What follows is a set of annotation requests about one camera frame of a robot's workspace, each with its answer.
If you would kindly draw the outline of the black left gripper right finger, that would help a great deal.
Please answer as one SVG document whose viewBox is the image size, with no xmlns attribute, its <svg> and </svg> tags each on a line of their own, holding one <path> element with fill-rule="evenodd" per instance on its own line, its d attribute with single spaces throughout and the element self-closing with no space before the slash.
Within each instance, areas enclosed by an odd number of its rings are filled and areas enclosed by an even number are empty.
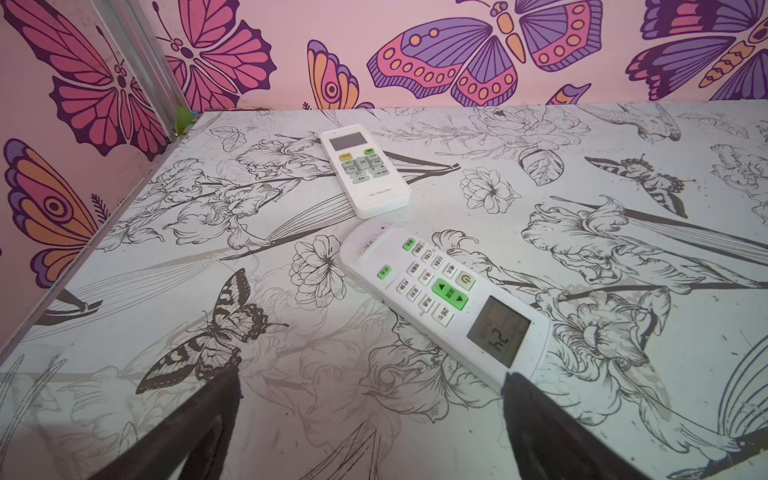
<svg viewBox="0 0 768 480">
<path fill-rule="evenodd" d="M 530 380 L 508 374 L 502 387 L 507 434 L 522 479 L 644 479 Z"/>
</svg>

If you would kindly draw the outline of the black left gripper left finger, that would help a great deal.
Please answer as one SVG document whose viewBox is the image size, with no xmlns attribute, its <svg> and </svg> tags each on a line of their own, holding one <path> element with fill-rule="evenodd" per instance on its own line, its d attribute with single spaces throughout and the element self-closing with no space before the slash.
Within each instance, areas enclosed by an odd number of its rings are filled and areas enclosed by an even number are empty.
<svg viewBox="0 0 768 480">
<path fill-rule="evenodd" d="M 216 374 L 94 479 L 218 479 L 242 399 L 235 368 Z"/>
</svg>

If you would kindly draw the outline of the large white remote control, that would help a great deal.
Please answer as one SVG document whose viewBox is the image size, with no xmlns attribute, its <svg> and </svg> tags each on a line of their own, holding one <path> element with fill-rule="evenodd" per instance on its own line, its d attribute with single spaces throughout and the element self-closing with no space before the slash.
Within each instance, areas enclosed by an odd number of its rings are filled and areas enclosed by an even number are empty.
<svg viewBox="0 0 768 480">
<path fill-rule="evenodd" d="M 551 321 L 417 234 L 377 217 L 341 243 L 341 268 L 486 385 L 533 379 Z"/>
</svg>

